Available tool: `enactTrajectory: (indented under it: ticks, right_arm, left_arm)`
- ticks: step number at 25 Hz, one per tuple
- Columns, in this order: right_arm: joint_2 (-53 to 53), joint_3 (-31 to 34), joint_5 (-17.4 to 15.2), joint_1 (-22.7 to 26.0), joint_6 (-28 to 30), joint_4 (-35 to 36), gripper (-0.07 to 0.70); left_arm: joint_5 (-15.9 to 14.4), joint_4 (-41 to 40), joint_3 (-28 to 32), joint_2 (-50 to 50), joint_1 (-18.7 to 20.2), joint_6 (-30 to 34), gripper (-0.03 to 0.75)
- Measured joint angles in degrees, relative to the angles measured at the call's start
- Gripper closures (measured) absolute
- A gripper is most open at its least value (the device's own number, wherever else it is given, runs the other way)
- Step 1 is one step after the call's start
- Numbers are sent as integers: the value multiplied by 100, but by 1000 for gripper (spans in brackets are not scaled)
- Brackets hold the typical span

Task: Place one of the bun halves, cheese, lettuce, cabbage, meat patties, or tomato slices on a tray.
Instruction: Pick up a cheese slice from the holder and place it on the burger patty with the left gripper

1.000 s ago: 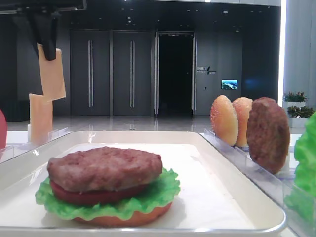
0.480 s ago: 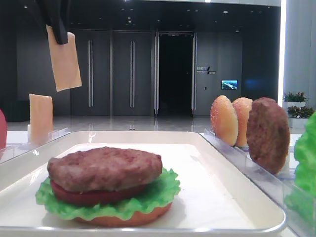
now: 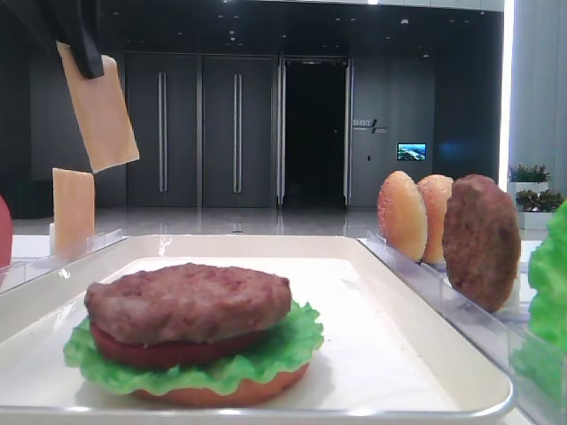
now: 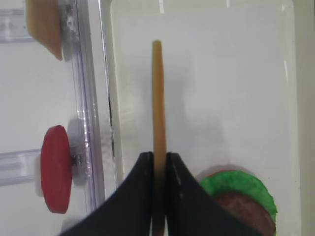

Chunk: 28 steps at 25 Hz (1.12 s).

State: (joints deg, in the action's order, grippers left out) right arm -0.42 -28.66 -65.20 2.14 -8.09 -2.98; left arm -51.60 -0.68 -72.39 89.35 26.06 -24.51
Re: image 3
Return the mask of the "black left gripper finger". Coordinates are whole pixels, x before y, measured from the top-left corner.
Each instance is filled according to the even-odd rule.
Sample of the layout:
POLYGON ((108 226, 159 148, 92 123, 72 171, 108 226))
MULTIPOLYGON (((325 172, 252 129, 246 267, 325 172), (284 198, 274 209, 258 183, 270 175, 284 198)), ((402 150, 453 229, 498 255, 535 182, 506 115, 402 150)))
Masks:
POLYGON ((99 1, 9 1, 8 9, 48 51, 55 53, 56 42, 68 45, 83 77, 104 75, 98 42, 99 1))

